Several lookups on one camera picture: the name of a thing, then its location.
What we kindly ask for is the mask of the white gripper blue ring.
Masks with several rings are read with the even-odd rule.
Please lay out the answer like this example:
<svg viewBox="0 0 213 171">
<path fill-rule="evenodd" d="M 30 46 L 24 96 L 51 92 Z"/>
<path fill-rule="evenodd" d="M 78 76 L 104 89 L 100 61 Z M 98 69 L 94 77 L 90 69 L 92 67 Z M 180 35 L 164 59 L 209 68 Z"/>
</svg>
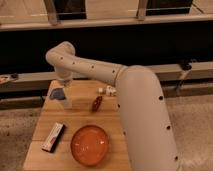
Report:
<svg viewBox="0 0 213 171">
<path fill-rule="evenodd" d="M 57 101 L 63 109 L 72 109 L 72 100 L 69 95 L 69 84 L 62 84 L 58 80 L 50 84 L 49 99 Z"/>
</svg>

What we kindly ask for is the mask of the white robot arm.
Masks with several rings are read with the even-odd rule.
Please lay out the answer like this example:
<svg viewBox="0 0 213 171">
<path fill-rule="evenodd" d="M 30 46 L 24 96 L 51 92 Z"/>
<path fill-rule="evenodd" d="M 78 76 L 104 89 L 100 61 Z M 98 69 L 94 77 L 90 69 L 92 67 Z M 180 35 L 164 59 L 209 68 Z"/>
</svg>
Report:
<svg viewBox="0 0 213 171">
<path fill-rule="evenodd" d="M 132 171 L 178 171 L 180 160 L 160 81 L 149 68 L 80 58 L 65 41 L 46 52 L 59 80 L 74 72 L 116 88 Z"/>
</svg>

